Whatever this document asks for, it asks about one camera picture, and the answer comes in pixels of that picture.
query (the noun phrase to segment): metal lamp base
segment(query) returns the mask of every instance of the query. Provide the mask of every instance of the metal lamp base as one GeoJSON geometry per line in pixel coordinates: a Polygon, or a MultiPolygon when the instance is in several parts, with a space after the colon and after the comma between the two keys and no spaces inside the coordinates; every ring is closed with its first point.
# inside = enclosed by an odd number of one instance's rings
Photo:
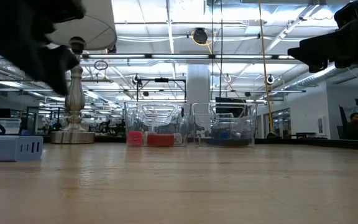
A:
{"type": "Polygon", "coordinates": [[[73,131],[53,131],[50,133],[50,143],[52,144],[92,144],[94,143],[94,133],[73,132],[73,131]]]}

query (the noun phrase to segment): workstation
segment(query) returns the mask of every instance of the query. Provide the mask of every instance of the workstation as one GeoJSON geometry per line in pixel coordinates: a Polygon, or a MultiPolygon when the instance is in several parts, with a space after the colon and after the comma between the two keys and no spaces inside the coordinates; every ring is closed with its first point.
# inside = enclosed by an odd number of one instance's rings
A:
{"type": "Polygon", "coordinates": [[[0,49],[0,223],[358,223],[349,2],[82,0],[53,81],[0,49]]]}

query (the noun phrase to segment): lamp shade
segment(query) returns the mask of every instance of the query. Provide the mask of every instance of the lamp shade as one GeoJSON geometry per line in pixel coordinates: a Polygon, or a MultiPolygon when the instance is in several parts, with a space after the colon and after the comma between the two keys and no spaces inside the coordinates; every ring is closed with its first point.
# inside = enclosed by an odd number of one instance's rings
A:
{"type": "Polygon", "coordinates": [[[85,50],[103,50],[114,46],[117,33],[114,25],[111,0],[82,0],[85,17],[56,24],[56,31],[49,35],[54,44],[69,45],[72,37],[85,40],[85,50]]]}

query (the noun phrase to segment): ceiling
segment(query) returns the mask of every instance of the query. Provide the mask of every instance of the ceiling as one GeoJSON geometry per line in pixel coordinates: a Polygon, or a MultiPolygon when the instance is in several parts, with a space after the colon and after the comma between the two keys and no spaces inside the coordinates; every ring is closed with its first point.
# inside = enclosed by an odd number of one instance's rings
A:
{"type": "MultiPolygon", "coordinates": [[[[117,33],[117,54],[215,54],[215,55],[260,55],[262,39],[260,16],[257,4],[244,4],[247,0],[223,0],[222,13],[220,0],[112,0],[112,10],[117,33]],[[197,45],[191,38],[195,28],[204,28],[211,42],[211,50],[205,45],[197,45]]],[[[309,5],[309,1],[269,0],[262,1],[264,45],[268,55],[287,55],[287,50],[297,47],[299,41],[316,35],[334,32],[337,29],[333,13],[349,1],[314,1],[327,5],[309,5]]],[[[85,52],[105,54],[105,50],[85,52]]],[[[185,79],[187,64],[194,60],[156,60],[156,59],[108,59],[105,70],[97,70],[97,60],[81,61],[83,67],[83,87],[94,91],[97,102],[123,102],[131,100],[131,89],[135,74],[141,78],[185,79]]],[[[213,63],[202,61],[212,71],[214,79],[219,79],[220,59],[213,63]]],[[[0,78],[19,79],[21,71],[0,59],[0,78]]],[[[276,78],[274,86],[288,83],[308,71],[308,67],[296,60],[267,60],[267,74],[276,78]]],[[[222,89],[229,90],[229,82],[235,90],[264,90],[263,60],[224,60],[222,89]]],[[[18,88],[0,82],[0,88],[18,88]]],[[[20,83],[30,89],[48,89],[42,83],[20,83]]],[[[166,83],[150,82],[144,89],[165,89],[164,92],[150,92],[146,99],[183,99],[181,83],[168,86],[166,83]]],[[[54,96],[51,91],[34,91],[42,96],[54,96]]],[[[237,97],[228,93],[228,97],[237,97]]]]}

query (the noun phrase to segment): transparent storage container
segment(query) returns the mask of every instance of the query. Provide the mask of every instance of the transparent storage container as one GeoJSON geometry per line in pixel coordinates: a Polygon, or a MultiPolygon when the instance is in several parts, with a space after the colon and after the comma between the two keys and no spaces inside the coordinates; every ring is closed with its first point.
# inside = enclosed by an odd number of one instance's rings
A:
{"type": "Polygon", "coordinates": [[[125,102],[128,146],[186,146],[191,129],[188,103],[125,102]]]}
{"type": "Polygon", "coordinates": [[[0,118],[0,125],[5,128],[5,134],[19,134],[20,118],[0,118]]]}
{"type": "Polygon", "coordinates": [[[191,111],[196,146],[254,145],[257,104],[193,103],[191,111]]]}

